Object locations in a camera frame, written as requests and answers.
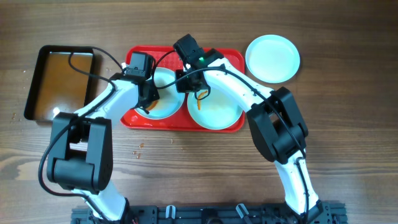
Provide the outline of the orange green sponge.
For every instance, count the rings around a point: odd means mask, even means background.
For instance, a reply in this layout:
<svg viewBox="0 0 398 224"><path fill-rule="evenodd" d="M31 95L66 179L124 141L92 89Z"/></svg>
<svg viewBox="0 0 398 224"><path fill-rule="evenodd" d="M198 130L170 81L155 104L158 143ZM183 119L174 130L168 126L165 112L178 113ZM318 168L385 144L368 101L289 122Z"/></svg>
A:
<svg viewBox="0 0 398 224"><path fill-rule="evenodd" d="M153 101L149 106L146 107L147 111L150 111L152 109L154 109L156 107L156 105L158 104L158 100Z"/></svg>

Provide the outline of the white plate top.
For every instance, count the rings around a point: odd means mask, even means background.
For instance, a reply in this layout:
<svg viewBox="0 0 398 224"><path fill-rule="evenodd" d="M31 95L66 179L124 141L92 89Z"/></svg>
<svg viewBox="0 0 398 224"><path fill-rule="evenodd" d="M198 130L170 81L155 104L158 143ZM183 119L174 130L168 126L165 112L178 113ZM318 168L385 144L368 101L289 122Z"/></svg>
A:
<svg viewBox="0 0 398 224"><path fill-rule="evenodd" d="M175 72L168 69L158 67L154 73L155 86L164 86L175 81ZM165 89L158 90L160 99L156 107L146 114L141 109L135 111L147 119L165 119L176 113L185 100L185 94L179 93L175 85L169 86Z"/></svg>

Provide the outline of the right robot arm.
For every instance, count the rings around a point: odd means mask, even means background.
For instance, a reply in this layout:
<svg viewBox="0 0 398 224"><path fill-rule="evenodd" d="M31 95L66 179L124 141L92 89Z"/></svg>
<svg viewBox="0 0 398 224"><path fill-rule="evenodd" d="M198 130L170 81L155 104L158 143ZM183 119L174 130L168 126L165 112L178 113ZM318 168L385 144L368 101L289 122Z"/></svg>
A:
<svg viewBox="0 0 398 224"><path fill-rule="evenodd" d="M235 68L216 49L205 51L187 34L173 45L185 71L177 77L178 91L219 90L246 114L252 141L275 164L285 191L285 203L302 223L320 213L306 166L308 128L293 94L271 90Z"/></svg>

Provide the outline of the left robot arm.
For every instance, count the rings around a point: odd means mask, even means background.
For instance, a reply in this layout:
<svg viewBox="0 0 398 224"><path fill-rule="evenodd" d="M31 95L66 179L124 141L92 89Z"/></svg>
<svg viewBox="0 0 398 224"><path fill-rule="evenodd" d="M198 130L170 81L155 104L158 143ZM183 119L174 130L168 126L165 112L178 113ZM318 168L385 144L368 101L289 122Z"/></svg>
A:
<svg viewBox="0 0 398 224"><path fill-rule="evenodd" d="M74 113L54 117L50 144L39 164L40 186L58 197L81 197L93 223L135 223L128 199L111 182L112 124L159 99L153 56L133 52L131 61L108 79L102 94Z"/></svg>

